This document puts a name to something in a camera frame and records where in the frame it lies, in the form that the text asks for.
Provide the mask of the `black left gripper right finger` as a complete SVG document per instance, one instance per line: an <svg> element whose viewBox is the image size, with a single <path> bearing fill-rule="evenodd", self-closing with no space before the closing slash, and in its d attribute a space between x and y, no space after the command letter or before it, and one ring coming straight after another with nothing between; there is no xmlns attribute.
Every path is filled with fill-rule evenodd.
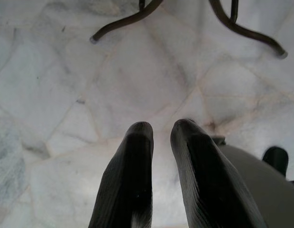
<svg viewBox="0 0 294 228"><path fill-rule="evenodd" d="M237 169L202 128L179 119L170 143L189 228L267 228Z"/></svg>

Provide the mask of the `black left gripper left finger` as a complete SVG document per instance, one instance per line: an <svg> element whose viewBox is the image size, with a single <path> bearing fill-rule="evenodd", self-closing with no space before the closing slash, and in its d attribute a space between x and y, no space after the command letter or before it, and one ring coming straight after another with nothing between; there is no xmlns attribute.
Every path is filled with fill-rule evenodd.
<svg viewBox="0 0 294 228"><path fill-rule="evenodd" d="M88 228L151 228L153 129L132 124L107 165Z"/></svg>

